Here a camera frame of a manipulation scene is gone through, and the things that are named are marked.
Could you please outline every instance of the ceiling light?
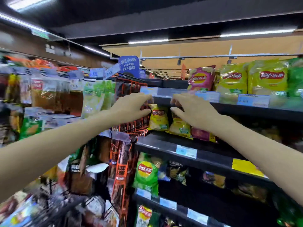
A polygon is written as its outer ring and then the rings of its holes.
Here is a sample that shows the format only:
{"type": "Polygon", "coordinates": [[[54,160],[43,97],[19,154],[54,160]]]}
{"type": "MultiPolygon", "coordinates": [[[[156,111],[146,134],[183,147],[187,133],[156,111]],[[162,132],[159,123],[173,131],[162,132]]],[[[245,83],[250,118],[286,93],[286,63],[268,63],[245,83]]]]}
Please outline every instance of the ceiling light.
{"type": "Polygon", "coordinates": [[[295,30],[296,29],[283,29],[283,30],[259,31],[259,32],[250,32],[250,33],[222,34],[220,37],[248,36],[248,35],[260,35],[260,34],[271,34],[271,33],[291,33],[295,30]]]}
{"type": "Polygon", "coordinates": [[[20,10],[29,7],[31,5],[45,1],[49,1],[49,0],[17,0],[9,3],[8,6],[14,10],[20,10]]]}
{"type": "Polygon", "coordinates": [[[99,53],[99,54],[102,54],[102,55],[104,55],[104,56],[107,56],[107,57],[110,57],[110,55],[108,55],[108,54],[106,54],[106,53],[103,53],[103,52],[100,52],[100,51],[98,51],[98,50],[96,50],[96,49],[93,49],[93,48],[90,48],[90,47],[87,47],[87,46],[84,46],[86,49],[88,49],[88,50],[91,50],[91,51],[93,51],[93,52],[95,52],[95,53],[99,53]]]}
{"type": "Polygon", "coordinates": [[[154,43],[154,42],[166,42],[169,41],[168,39],[162,40],[152,40],[152,41],[129,41],[129,44],[142,44],[142,43],[154,43]]]}
{"type": "Polygon", "coordinates": [[[5,19],[5,20],[8,20],[8,21],[13,22],[13,23],[16,23],[16,24],[18,24],[18,25],[25,26],[25,27],[30,28],[30,29],[35,29],[35,30],[38,30],[38,31],[47,33],[47,31],[44,30],[44,29],[42,29],[42,28],[33,26],[33,25],[29,24],[29,23],[20,21],[20,20],[18,20],[18,19],[15,19],[15,18],[6,16],[6,15],[3,15],[3,14],[0,14],[0,18],[5,19]]]}

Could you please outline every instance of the yellow price label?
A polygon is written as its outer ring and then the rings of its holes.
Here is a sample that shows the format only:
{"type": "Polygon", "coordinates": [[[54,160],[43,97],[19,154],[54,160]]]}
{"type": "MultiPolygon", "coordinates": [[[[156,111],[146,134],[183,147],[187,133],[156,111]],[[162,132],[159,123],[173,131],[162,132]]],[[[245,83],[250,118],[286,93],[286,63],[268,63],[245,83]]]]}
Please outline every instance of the yellow price label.
{"type": "Polygon", "coordinates": [[[234,159],[232,161],[232,169],[235,169],[235,170],[238,170],[238,171],[241,171],[241,172],[244,172],[244,173],[253,174],[253,175],[260,176],[260,177],[268,178],[266,175],[264,175],[262,173],[262,171],[260,171],[258,169],[258,167],[256,167],[254,164],[252,164],[249,161],[234,159]]]}

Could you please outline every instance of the pink lay's chip bag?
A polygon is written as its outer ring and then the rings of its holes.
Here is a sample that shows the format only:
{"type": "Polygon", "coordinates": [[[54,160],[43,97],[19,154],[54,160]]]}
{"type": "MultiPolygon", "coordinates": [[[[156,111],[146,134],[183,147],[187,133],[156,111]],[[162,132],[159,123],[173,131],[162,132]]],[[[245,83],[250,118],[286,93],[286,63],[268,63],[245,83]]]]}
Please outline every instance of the pink lay's chip bag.
{"type": "Polygon", "coordinates": [[[193,138],[200,139],[203,141],[209,141],[216,143],[216,137],[212,134],[209,133],[208,131],[204,131],[195,127],[191,128],[191,135],[193,138]]]}
{"type": "Polygon", "coordinates": [[[192,69],[189,72],[188,90],[210,91],[214,83],[215,65],[192,69]]]}

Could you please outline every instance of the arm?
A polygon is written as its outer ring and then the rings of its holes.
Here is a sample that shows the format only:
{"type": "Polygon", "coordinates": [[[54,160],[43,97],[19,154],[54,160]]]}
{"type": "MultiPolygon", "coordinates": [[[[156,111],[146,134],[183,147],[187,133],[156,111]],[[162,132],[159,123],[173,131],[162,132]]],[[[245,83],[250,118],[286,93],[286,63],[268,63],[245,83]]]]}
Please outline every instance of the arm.
{"type": "Polygon", "coordinates": [[[258,134],[229,116],[220,115],[208,102],[195,95],[174,95],[181,111],[172,111],[190,125],[214,133],[257,165],[266,176],[303,205],[303,154],[258,134]]]}
{"type": "Polygon", "coordinates": [[[150,109],[140,108],[151,97],[143,93],[121,97],[110,110],[1,148],[0,201],[34,181],[102,131],[149,114],[150,109]]]}

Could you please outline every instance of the hand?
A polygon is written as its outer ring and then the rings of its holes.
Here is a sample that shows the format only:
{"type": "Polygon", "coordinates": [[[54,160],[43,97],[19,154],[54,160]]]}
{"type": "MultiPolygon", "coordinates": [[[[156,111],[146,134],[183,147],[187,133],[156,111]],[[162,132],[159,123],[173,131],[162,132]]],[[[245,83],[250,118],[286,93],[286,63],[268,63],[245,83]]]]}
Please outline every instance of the hand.
{"type": "Polygon", "coordinates": [[[133,122],[148,115],[151,112],[150,109],[140,110],[140,108],[149,99],[152,99],[152,95],[144,93],[132,93],[120,97],[109,110],[115,125],[133,122]]]}
{"type": "Polygon", "coordinates": [[[171,103],[183,107],[171,110],[191,126],[216,134],[223,116],[206,100],[189,93],[174,94],[171,103]]]}

